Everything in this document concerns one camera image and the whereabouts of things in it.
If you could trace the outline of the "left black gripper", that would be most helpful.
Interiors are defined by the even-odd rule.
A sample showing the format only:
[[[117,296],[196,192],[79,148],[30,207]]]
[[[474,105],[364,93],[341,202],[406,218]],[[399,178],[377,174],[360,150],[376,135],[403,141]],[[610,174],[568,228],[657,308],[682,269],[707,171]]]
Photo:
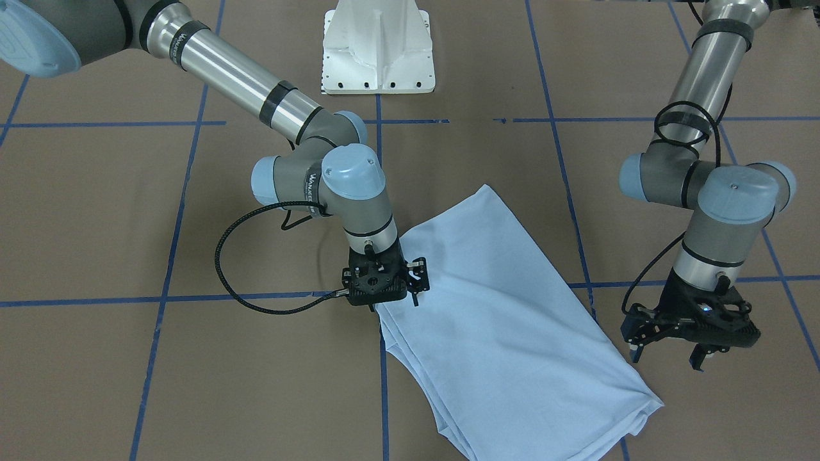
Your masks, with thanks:
[[[705,359],[718,350],[749,348],[758,341],[761,332],[751,321],[750,312],[750,303],[723,272],[718,274],[713,291],[703,291],[671,270],[658,305],[648,309],[632,304],[621,324],[621,335],[629,343],[633,364],[639,362],[648,344],[665,337],[697,343],[689,365],[702,373]]]

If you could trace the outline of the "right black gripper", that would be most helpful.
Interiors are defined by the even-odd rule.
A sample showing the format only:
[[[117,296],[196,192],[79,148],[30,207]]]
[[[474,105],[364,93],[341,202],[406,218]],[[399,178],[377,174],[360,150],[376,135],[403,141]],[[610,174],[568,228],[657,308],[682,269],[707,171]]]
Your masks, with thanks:
[[[350,295],[406,295],[411,293],[413,306],[418,307],[419,294],[430,289],[427,260],[424,257],[408,262],[402,255],[400,242],[375,253],[366,246],[361,254],[349,251]]]

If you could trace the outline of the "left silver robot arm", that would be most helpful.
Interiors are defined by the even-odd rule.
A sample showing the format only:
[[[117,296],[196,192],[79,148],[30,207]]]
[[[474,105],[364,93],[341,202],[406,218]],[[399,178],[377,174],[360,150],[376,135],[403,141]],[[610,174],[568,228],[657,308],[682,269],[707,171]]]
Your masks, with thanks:
[[[621,192],[692,211],[671,242],[678,254],[656,307],[623,302],[621,335],[638,362],[665,338],[694,343],[689,364],[749,348],[760,338],[751,305],[735,283],[761,230],[796,196],[796,176],[777,161],[735,166],[721,160],[718,120],[755,30],[790,1],[708,1],[703,24],[669,102],[653,122],[647,149],[624,161]]]

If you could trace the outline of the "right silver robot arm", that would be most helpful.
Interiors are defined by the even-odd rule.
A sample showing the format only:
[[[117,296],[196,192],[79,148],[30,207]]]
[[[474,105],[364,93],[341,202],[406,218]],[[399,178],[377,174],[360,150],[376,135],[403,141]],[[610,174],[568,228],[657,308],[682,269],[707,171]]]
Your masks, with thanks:
[[[386,174],[357,114],[326,110],[195,20],[179,1],[2,2],[2,59],[27,75],[73,73],[127,49],[170,60],[291,143],[293,154],[254,166],[251,187],[261,206],[231,224],[215,248],[220,283],[238,303],[265,312],[229,285],[223,246],[243,222],[276,208],[309,218],[339,216],[350,251],[342,288],[331,298],[371,307],[430,289],[427,260],[404,259]]]

